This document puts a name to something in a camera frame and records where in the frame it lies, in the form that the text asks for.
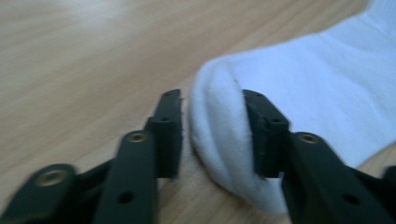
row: white cloth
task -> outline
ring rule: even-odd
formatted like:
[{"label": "white cloth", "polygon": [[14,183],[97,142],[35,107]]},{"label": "white cloth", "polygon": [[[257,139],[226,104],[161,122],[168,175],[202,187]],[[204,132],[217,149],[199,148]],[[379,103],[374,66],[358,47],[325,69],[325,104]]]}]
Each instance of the white cloth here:
[{"label": "white cloth", "polygon": [[206,63],[191,91],[191,139],[212,178],[260,209],[286,212],[279,179],[253,172],[242,90],[292,132],[323,137],[356,167],[396,139],[396,1],[372,1],[324,32]]}]

